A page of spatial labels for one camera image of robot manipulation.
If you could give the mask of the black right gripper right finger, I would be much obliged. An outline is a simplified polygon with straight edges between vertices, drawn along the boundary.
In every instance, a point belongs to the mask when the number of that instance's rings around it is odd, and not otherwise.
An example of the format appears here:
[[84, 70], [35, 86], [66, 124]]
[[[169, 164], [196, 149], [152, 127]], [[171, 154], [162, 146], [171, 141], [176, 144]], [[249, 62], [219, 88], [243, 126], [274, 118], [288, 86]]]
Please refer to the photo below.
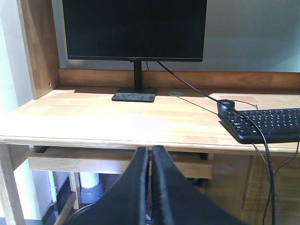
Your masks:
[[160, 145], [153, 146], [151, 192], [156, 225], [244, 224], [188, 182]]

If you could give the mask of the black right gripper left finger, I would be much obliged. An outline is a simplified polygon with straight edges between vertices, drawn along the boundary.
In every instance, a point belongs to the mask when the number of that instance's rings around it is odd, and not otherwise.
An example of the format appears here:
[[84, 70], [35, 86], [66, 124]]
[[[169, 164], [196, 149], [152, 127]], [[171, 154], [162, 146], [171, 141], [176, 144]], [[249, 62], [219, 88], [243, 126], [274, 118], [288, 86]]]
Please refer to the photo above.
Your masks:
[[149, 175], [149, 149], [139, 147], [125, 172], [88, 209], [73, 216], [67, 225], [144, 225]]

